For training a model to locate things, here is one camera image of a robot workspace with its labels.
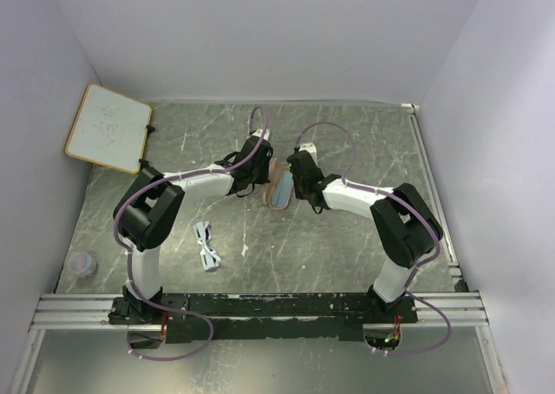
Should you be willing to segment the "light blue cleaning cloth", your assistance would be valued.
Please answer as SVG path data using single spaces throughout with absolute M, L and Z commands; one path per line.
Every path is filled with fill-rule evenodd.
M 276 210 L 282 210 L 288 207 L 291 193 L 293 188 L 293 179 L 290 171 L 284 171 L 280 174 L 277 180 L 276 186 L 274 187 L 270 206 Z

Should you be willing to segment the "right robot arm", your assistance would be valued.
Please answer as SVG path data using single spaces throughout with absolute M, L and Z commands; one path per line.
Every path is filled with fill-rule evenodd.
M 338 210 L 374 221 L 386 260 L 367 291 L 369 316 L 387 322 L 398 311 L 422 257 L 440 251 L 443 231 L 416 188 L 376 188 L 350 182 L 338 174 L 324 175 L 312 155 L 297 149 L 287 158 L 296 198 L 315 213 Z

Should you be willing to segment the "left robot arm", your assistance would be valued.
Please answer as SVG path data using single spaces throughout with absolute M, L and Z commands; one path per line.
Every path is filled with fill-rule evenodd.
M 273 156 L 268 137 L 254 131 L 238 152 L 206 168 L 163 174 L 146 167 L 139 172 L 114 210 L 114 237 L 127 255 L 123 298 L 141 323 L 153 323 L 161 315 L 160 249 L 182 201 L 239 195 L 268 183 Z

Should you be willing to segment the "pink glasses case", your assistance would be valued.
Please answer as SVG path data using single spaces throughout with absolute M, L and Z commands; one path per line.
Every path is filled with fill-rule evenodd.
M 264 191 L 262 194 L 263 203 L 269 208 L 271 208 L 270 199 L 274 187 L 276 186 L 280 174 L 284 171 L 290 171 L 289 167 L 278 161 L 277 158 L 272 158 L 269 166 L 269 182 L 264 186 Z

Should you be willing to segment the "white sunglasses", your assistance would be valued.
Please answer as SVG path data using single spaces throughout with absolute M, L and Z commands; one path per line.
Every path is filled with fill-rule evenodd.
M 221 258 L 210 246 L 212 240 L 212 230 L 208 221 L 201 221 L 193 226 L 193 231 L 197 243 L 200 245 L 200 259 L 206 272 L 213 271 L 220 267 Z

